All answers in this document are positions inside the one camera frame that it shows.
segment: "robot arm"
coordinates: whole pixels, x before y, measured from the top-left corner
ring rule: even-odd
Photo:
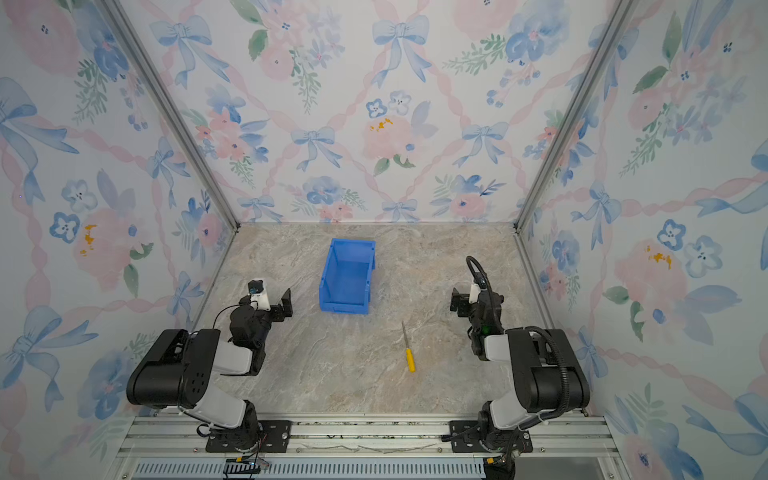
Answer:
[[[504,330],[499,321],[504,297],[492,291],[477,260],[467,257],[467,264],[474,283],[469,294],[453,289],[450,310],[469,318],[467,334],[480,360],[510,363],[513,388],[500,399],[486,402],[476,424],[450,422],[452,435],[443,441],[451,441],[454,452],[497,452],[500,456],[489,459],[486,472],[501,468],[505,478],[511,478],[514,457],[533,449],[526,430],[585,408],[589,385],[561,329]]]
[[[204,436],[232,449],[248,451],[259,443],[261,427],[253,404],[210,384],[212,372],[258,375],[272,323],[293,315],[290,289],[283,294],[281,304],[271,306],[262,280],[253,280],[248,286],[250,295],[240,299],[230,314],[229,343],[220,340],[218,329],[192,333],[164,330],[131,374],[126,388],[128,401],[156,409],[176,406],[211,425],[210,434]],[[251,303],[256,301],[259,303],[254,309]]]

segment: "yellow screwdriver handle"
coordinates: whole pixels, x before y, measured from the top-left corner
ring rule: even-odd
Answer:
[[[406,349],[406,358],[408,358],[408,370],[415,372],[416,364],[413,362],[413,352],[411,352],[411,349]]]

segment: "black cable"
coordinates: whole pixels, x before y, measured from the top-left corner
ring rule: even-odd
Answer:
[[[568,402],[571,400],[571,383],[568,380],[568,369],[565,367],[565,358],[563,357],[563,352],[560,351],[560,347],[558,347],[558,344],[545,329],[538,326],[526,326],[525,329],[538,333],[547,345],[549,345],[549,349],[554,356],[554,362],[557,364],[558,370],[560,371],[560,399],[558,401],[558,407],[555,410],[542,413],[533,419],[521,423],[518,425],[520,430],[528,430],[532,426],[541,423],[542,420],[556,419],[568,411]]]
[[[254,303],[254,302],[256,302],[256,308],[259,308],[258,300],[251,300],[250,302],[247,303],[247,305],[250,305],[251,303]],[[219,321],[219,315],[224,313],[224,310],[232,308],[233,306],[240,306],[240,304],[239,303],[235,303],[234,305],[225,306],[223,309],[221,309],[221,311],[216,314],[216,318],[214,319],[214,325],[211,327],[212,329],[216,328],[216,322]]]
[[[475,269],[472,268],[472,265],[475,265],[478,267],[478,271],[475,272]],[[496,324],[496,328],[498,328],[498,331],[503,332],[504,327],[502,327],[502,321],[498,318],[498,312],[496,311],[496,302],[493,298],[493,289],[491,288],[491,280],[488,280],[488,275],[485,274],[485,270],[483,270],[482,265],[480,265],[480,262],[477,261],[472,256],[467,256],[467,266],[469,267],[469,272],[472,274],[472,276],[475,278],[475,282],[478,280],[478,273],[480,274],[480,278],[482,279],[481,285],[478,285],[480,288],[485,288],[488,291],[488,301],[491,304],[491,313],[493,315],[493,321]]]
[[[477,422],[475,424],[475,426],[469,427],[464,432],[457,433],[456,435],[451,435],[451,436],[440,435],[440,442],[450,442],[451,440],[456,439],[456,438],[464,435],[465,433],[469,433],[471,430],[479,429],[479,428],[480,428],[480,422]]]
[[[208,427],[208,433],[207,433],[207,434],[205,434],[205,433],[202,433],[202,432],[200,431],[200,427]],[[197,434],[198,434],[199,436],[203,437],[204,439],[212,439],[212,438],[215,436],[215,435],[211,435],[211,434],[210,434],[210,425],[208,425],[207,423],[201,423],[201,424],[199,424],[199,425],[197,426],[197,428],[195,429],[195,432],[197,432]]]

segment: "blue bow pattern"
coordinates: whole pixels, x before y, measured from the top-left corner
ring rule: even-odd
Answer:
[[[752,156],[752,166],[757,170],[768,172],[768,140],[764,141]],[[714,214],[721,210],[731,209],[740,214],[753,214],[768,207],[768,182],[760,185],[758,188],[748,194],[741,200],[729,203],[720,198],[705,198],[696,202],[701,207],[699,217]],[[763,245],[760,250],[760,269],[768,269],[768,228],[763,234]]]
[[[386,45],[392,42],[392,55],[389,57],[389,67],[374,75],[371,85],[376,84],[379,88],[382,87],[386,75],[399,67],[400,60],[402,59],[402,50],[406,51],[406,58],[408,58],[408,63],[411,65],[413,72],[422,81],[426,82],[424,69],[431,67],[432,64],[419,57],[407,41],[424,45],[427,41],[427,35],[429,35],[429,20],[424,15],[414,18],[413,22],[398,23],[397,25],[389,20],[379,20],[373,24],[373,41],[377,45]],[[400,49],[400,38],[404,40],[402,50]]]
[[[267,215],[272,220],[275,220],[277,223],[280,223],[280,219],[283,218],[282,215],[276,214],[272,210],[270,210],[268,207],[274,208],[275,206],[275,200],[272,200],[272,197],[269,195],[262,195],[258,198],[238,198],[237,203],[241,207],[245,208],[253,208],[253,219],[252,222],[255,222],[256,220],[259,220],[263,215]]]
[[[54,401],[64,399],[55,379],[58,373],[58,359],[50,353],[32,352],[32,349],[79,345],[98,336],[97,333],[85,333],[88,328],[88,321],[85,320],[80,326],[46,340],[45,337],[59,325],[61,325],[61,316],[50,306],[36,306],[29,311],[24,321],[24,335],[16,339],[9,352],[0,355],[0,389],[7,389],[18,380],[24,369],[25,360],[51,379],[48,388],[45,389],[46,412],[51,411]]]
[[[48,145],[56,150],[65,151],[70,154],[79,154],[80,152],[71,145],[63,142],[67,136],[66,128],[38,128],[22,123],[16,118],[32,117],[38,114],[38,108],[32,103],[32,100],[15,80],[8,77],[0,78],[0,134],[8,142],[18,156],[27,164],[29,172],[24,177],[24,200],[27,205],[32,205],[32,198],[37,197],[45,201],[43,192],[38,185],[38,179],[35,177],[35,168],[38,166],[38,155],[35,149],[29,144],[26,138],[18,132],[12,130],[5,124],[7,121],[17,130],[35,140]]]
[[[578,330],[578,338],[584,345],[580,349],[576,350],[576,358],[579,360],[587,360],[587,364],[584,367],[584,373],[587,374],[587,382],[590,388],[592,388],[592,374],[595,377],[601,378],[608,374],[608,364],[605,359],[600,356],[598,350],[594,348],[592,344],[592,334],[589,333],[586,326],[582,326]]]
[[[492,144],[491,139],[501,140],[504,138],[504,136],[507,134],[507,127],[509,127],[509,124],[504,121],[500,121],[497,124],[494,124],[492,127],[479,127],[478,125],[469,125],[462,131],[462,138],[464,140],[471,140],[472,138],[475,139],[475,143],[472,145],[472,151],[469,152],[469,155],[465,155],[464,157],[461,157],[457,161],[453,162],[453,164],[461,167],[468,158],[474,157],[480,153],[480,149],[483,145],[483,138],[485,138],[485,151],[488,152],[488,156],[491,158],[491,161],[495,164],[498,164],[497,156],[504,154],[504,152]]]
[[[187,299],[205,294],[203,290],[200,290],[200,282],[197,282],[195,286],[187,290],[191,284],[192,280],[190,280],[190,276],[187,272],[182,270],[181,273],[179,273],[179,286],[176,288],[176,293],[174,293],[174,296],[170,299],[168,306],[165,308],[165,311],[173,316],[176,316],[179,307],[183,308],[184,311],[187,312],[186,325],[188,330],[192,329],[192,325],[190,325],[190,311],[192,310],[192,306]]]
[[[175,164],[168,159],[174,156],[174,151],[170,148],[168,139],[166,137],[160,137],[157,142],[157,151],[153,156],[149,157],[147,162],[147,173],[152,178],[157,178],[160,172],[163,172],[166,182],[168,182],[168,208],[176,207],[176,199],[174,199],[174,176],[170,173],[171,170],[181,175],[182,177],[189,177],[189,173],[186,170],[187,162],[180,162]]]
[[[152,30],[157,41],[160,42],[160,45],[164,47],[170,47],[177,41],[179,42],[179,52],[181,52],[181,58],[184,60],[184,70],[176,75],[174,79],[176,85],[180,84],[182,87],[187,88],[187,75],[195,67],[193,51],[213,73],[226,81],[230,80],[223,71],[230,64],[208,55],[202,48],[192,43],[195,41],[203,45],[213,44],[210,40],[208,24],[199,15],[192,15],[186,23],[171,25],[168,22],[160,21],[152,23],[149,28]]]
[[[306,168],[310,165],[310,162],[317,158],[318,148],[321,152],[323,152],[323,155],[325,155],[330,163],[334,164],[338,168],[341,168],[338,160],[342,157],[342,155],[333,153],[332,151],[328,150],[328,147],[323,145],[333,145],[336,143],[334,140],[335,133],[331,127],[323,127],[317,131],[295,130],[291,133],[290,138],[296,145],[306,144],[306,148],[310,153],[310,156],[305,161],[296,166],[297,170],[306,172]]]
[[[592,248],[594,250],[594,243],[603,243],[603,216],[605,221],[613,223],[614,220],[621,215],[621,202],[610,198],[605,193],[605,186],[602,182],[595,181],[589,188],[589,196],[595,199],[592,207],[587,210],[587,213],[571,212],[571,221],[583,218],[585,220],[592,220],[594,218],[594,228],[592,229]]]
[[[392,212],[392,222],[400,220],[402,214],[406,221],[409,223],[418,222],[419,218],[409,212],[415,212],[419,202],[415,199],[406,200],[404,202],[382,202],[382,210],[385,212]]]

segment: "screwdriver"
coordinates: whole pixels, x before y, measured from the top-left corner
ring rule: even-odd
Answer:
[[[411,351],[411,346],[408,343],[408,336],[406,335],[406,325],[402,320],[400,320],[400,325],[402,325],[402,338],[406,339],[406,358],[408,359],[408,370],[410,370],[411,372],[415,372],[416,364],[413,362],[413,352]]]

